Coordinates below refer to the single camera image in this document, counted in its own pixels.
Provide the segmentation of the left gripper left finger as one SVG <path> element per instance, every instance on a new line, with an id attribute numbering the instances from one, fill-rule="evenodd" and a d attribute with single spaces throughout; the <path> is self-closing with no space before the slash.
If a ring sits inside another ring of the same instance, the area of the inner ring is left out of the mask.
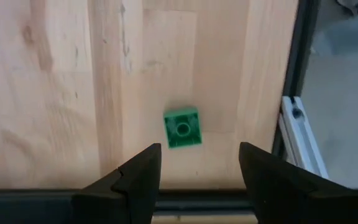
<path id="1" fill-rule="evenodd" d="M 75 223 L 148 224 L 157 201 L 162 163 L 153 143 L 73 196 Z"/>

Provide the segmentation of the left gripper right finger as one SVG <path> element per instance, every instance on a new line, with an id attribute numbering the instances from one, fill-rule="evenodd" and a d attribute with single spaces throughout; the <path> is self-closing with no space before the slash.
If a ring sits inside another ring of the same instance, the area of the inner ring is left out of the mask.
<path id="1" fill-rule="evenodd" d="M 260 223 L 324 223 L 333 217 L 325 203 L 349 192 L 249 142 L 240 143 L 239 163 Z"/>

